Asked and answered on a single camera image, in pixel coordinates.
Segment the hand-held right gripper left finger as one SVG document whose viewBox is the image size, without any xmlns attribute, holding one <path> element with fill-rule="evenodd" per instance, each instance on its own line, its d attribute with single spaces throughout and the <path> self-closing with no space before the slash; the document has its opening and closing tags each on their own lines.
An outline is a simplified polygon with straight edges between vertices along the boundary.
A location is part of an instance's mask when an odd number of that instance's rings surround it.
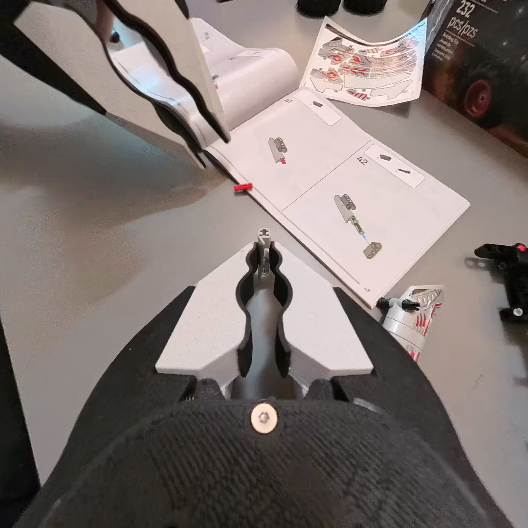
<svg viewBox="0 0 528 528">
<path fill-rule="evenodd" d="M 254 295 L 258 244 L 249 243 L 193 288 L 159 359 L 161 374 L 211 379 L 230 397 L 237 377 L 252 361 L 248 301 Z"/>
</svg>

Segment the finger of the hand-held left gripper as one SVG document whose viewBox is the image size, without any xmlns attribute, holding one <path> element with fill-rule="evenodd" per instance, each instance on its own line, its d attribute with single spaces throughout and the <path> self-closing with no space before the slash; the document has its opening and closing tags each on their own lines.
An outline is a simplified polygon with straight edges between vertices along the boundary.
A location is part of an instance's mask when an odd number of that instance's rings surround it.
<svg viewBox="0 0 528 528">
<path fill-rule="evenodd" d="M 201 116 L 228 143 L 230 130 L 185 1 L 109 1 L 108 7 L 154 45 L 171 78 L 187 90 Z"/>
<path fill-rule="evenodd" d="M 106 118 L 201 169 L 207 159 L 175 109 L 129 82 L 89 23 L 74 11 L 32 1 L 14 26 L 102 108 Z"/>
</svg>

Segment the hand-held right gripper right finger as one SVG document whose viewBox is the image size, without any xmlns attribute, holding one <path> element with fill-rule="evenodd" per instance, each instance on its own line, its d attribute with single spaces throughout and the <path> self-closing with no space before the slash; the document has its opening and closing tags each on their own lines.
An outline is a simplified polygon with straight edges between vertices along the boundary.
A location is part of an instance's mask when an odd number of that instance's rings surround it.
<svg viewBox="0 0 528 528">
<path fill-rule="evenodd" d="M 273 293 L 281 309 L 275 358 L 305 397 L 316 380 L 368 375 L 373 364 L 329 281 L 278 242 L 269 249 Z"/>
</svg>

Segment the long grey toy piece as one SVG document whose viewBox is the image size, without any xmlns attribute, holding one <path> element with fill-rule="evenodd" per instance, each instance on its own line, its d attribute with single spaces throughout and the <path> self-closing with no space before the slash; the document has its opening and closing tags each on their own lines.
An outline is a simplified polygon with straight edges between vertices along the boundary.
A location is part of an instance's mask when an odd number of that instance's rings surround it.
<svg viewBox="0 0 528 528">
<path fill-rule="evenodd" d="M 234 380 L 232 396 L 237 400 L 278 397 L 282 377 L 275 341 L 280 307 L 274 296 L 269 229 L 258 230 L 257 242 L 250 245 L 243 263 L 247 270 L 236 286 L 235 299 L 245 317 L 244 334 L 236 350 L 240 374 Z"/>
</svg>

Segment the grey desk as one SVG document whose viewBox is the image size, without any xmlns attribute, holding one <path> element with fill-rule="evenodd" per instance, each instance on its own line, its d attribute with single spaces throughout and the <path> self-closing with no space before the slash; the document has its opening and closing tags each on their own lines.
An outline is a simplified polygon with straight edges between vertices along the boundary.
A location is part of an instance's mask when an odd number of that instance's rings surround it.
<svg viewBox="0 0 528 528">
<path fill-rule="evenodd" d="M 471 204 L 390 294 L 445 285 L 420 366 L 489 492 L 527 524 L 527 330 L 501 323 L 499 277 L 470 262 L 482 243 L 527 243 L 527 160 L 426 92 L 403 107 L 337 106 Z M 263 226 L 341 286 L 223 173 L 1 57 L 1 319 L 40 482 L 125 344 Z"/>
</svg>

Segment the grey toy panel red stickers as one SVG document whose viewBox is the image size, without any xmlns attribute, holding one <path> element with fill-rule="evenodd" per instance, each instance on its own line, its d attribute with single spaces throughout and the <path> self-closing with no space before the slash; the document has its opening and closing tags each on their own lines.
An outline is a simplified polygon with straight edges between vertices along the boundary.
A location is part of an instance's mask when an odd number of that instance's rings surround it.
<svg viewBox="0 0 528 528">
<path fill-rule="evenodd" d="M 376 306 L 385 313 L 382 326 L 418 362 L 427 334 L 439 312 L 444 285 L 409 286 L 399 297 L 379 298 Z"/>
</svg>

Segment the black toy tyre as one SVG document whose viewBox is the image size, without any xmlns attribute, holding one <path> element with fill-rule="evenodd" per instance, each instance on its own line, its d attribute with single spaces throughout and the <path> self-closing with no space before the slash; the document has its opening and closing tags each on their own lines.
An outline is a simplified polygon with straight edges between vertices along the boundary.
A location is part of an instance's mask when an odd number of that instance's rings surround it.
<svg viewBox="0 0 528 528">
<path fill-rule="evenodd" d="M 297 1 L 297 11 L 309 18 L 331 17 L 336 14 L 341 5 L 340 0 L 336 1 Z"/>
<path fill-rule="evenodd" d="M 350 0 L 343 1 L 343 9 L 359 16 L 373 16 L 382 12 L 387 0 Z"/>
</svg>

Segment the white instruction booklet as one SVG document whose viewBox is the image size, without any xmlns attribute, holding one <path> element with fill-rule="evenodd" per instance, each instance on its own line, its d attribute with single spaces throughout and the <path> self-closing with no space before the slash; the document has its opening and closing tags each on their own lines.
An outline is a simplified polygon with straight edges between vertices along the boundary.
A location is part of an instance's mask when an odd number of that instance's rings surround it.
<svg viewBox="0 0 528 528">
<path fill-rule="evenodd" d="M 213 132 L 146 42 L 111 52 L 145 94 L 169 103 L 212 157 L 366 305 L 374 307 L 470 203 L 300 88 L 293 58 L 245 48 L 191 18 L 231 140 Z"/>
</svg>

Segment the toy sticker sheet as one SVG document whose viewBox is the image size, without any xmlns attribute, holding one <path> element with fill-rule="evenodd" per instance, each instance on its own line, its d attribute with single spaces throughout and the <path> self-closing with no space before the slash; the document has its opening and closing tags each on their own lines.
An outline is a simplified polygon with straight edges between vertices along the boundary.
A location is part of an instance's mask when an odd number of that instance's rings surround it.
<svg viewBox="0 0 528 528">
<path fill-rule="evenodd" d="M 334 101 L 380 108 L 417 100 L 427 22 L 386 42 L 366 42 L 325 17 L 300 88 Z"/>
</svg>

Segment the black toy chassis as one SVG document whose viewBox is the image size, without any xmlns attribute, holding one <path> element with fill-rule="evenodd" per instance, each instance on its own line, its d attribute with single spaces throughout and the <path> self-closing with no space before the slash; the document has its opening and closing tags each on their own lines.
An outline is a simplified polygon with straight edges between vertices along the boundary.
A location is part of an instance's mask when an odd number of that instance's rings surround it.
<svg viewBox="0 0 528 528">
<path fill-rule="evenodd" d="M 508 307 L 499 310 L 506 323 L 527 324 L 527 245 L 486 243 L 474 250 L 476 257 L 492 261 L 501 272 Z"/>
</svg>

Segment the person's black clothing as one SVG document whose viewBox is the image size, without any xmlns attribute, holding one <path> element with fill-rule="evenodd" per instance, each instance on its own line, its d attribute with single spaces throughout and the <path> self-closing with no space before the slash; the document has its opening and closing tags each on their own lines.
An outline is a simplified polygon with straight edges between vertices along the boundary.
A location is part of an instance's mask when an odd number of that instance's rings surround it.
<svg viewBox="0 0 528 528">
<path fill-rule="evenodd" d="M 1 326 L 1 506 L 31 498 L 39 488 L 34 453 Z"/>
</svg>

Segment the black toy set box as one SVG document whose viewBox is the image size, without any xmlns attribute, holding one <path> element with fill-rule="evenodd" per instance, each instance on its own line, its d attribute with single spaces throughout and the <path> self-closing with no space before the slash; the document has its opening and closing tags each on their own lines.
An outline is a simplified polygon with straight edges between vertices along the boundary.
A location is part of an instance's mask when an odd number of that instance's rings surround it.
<svg viewBox="0 0 528 528">
<path fill-rule="evenodd" d="M 422 88 L 527 158 L 527 1 L 429 1 Z"/>
</svg>

